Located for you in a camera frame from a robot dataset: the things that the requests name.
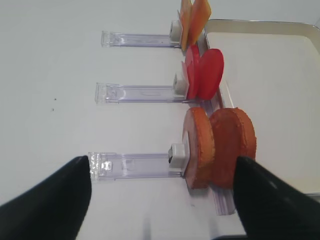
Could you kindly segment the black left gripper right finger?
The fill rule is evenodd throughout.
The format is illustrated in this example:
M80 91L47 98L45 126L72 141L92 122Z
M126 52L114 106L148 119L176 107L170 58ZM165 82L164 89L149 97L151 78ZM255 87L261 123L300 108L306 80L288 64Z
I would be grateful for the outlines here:
M320 204L249 157L239 156L233 199L250 240L318 240Z

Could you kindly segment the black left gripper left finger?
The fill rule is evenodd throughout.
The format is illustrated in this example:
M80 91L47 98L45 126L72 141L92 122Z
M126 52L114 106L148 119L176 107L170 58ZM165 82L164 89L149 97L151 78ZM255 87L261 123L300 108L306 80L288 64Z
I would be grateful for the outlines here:
M88 157L75 157L36 186L1 205L0 238L74 240L91 197Z

